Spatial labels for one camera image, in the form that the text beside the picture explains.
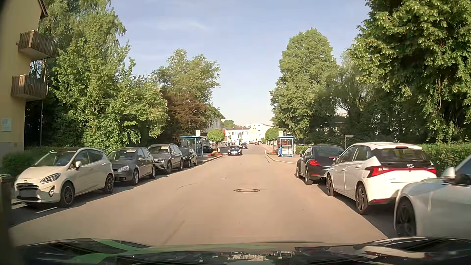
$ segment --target blue sky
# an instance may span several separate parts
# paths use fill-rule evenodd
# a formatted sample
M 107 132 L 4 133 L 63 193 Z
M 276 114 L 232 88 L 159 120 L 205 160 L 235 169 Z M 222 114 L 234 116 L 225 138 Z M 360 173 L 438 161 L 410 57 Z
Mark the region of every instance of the blue sky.
M 123 21 L 134 72 L 165 65 L 174 49 L 204 54 L 220 67 L 212 102 L 236 124 L 271 124 L 270 90 L 291 37 L 311 27 L 339 55 L 367 18 L 365 0 L 112 0 Z

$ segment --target balcony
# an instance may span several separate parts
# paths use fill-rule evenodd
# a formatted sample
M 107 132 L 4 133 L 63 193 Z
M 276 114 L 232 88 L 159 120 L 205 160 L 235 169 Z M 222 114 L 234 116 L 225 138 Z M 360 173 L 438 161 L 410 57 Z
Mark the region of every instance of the balcony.
M 54 56 L 56 49 L 52 38 L 31 30 L 20 34 L 18 51 L 31 58 L 31 61 L 36 61 Z
M 14 76 L 11 82 L 11 96 L 26 101 L 41 100 L 48 95 L 48 84 L 29 75 Z

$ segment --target car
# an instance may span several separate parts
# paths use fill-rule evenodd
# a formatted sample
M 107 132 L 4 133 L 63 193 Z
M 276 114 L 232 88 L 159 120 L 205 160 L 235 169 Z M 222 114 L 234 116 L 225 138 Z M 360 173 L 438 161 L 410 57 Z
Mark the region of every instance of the car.
M 231 155 L 241 156 L 242 149 L 240 148 L 239 145 L 232 145 L 231 147 L 229 147 L 229 150 L 227 151 L 227 155 L 228 156 L 231 156 Z
M 399 236 L 471 238 L 471 156 L 439 178 L 407 184 L 396 198 L 394 229 Z
M 154 158 L 145 147 L 126 147 L 108 154 L 115 182 L 130 182 L 137 185 L 142 177 L 155 178 Z
M 198 155 L 191 147 L 180 147 L 181 154 L 183 155 L 183 163 L 187 167 L 198 165 Z
M 216 151 L 216 149 L 212 148 L 211 146 L 203 146 L 203 147 L 200 147 L 200 151 L 201 151 L 200 154 L 208 155 Z
M 70 207 L 84 193 L 114 189 L 111 162 L 103 151 L 87 147 L 52 150 L 15 181 L 15 198 L 32 206 L 58 203 Z
M 306 185 L 311 185 L 313 180 L 325 179 L 327 170 L 332 165 L 334 158 L 338 158 L 343 148 L 330 144 L 318 144 L 309 146 L 296 163 L 296 177 L 304 178 Z
M 176 144 L 153 144 L 149 152 L 154 158 L 155 169 L 165 174 L 172 173 L 172 169 L 183 170 L 183 155 Z
M 399 190 L 412 182 L 436 178 L 422 147 L 396 142 L 356 143 L 327 170 L 327 194 L 340 193 L 356 202 L 361 215 L 375 205 L 394 204 Z

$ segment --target white hatchback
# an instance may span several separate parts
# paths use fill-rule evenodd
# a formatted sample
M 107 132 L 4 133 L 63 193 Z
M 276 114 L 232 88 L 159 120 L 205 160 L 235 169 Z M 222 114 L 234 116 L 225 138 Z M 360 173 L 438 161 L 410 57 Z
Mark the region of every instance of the white hatchback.
M 393 204 L 405 185 L 436 177 L 422 147 L 368 142 L 354 144 L 334 159 L 325 184 L 329 196 L 340 193 L 354 199 L 357 211 L 367 215 L 373 205 Z
M 103 190 L 112 193 L 114 176 L 106 155 L 94 148 L 53 150 L 24 170 L 15 181 L 15 197 L 28 204 L 70 207 L 75 196 Z

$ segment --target asphalt road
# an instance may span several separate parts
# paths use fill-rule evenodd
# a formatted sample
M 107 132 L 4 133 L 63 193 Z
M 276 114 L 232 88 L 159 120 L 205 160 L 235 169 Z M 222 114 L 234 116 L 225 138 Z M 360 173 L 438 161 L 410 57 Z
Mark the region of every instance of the asphalt road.
M 265 158 L 262 146 L 243 152 L 138 186 L 118 183 L 114 194 L 85 194 L 68 209 L 14 209 L 10 235 L 17 245 L 88 237 L 151 245 L 330 244 L 394 235 L 391 212 L 358 215 L 353 201 L 327 196 L 323 185 L 305 185 L 295 178 L 293 164 Z

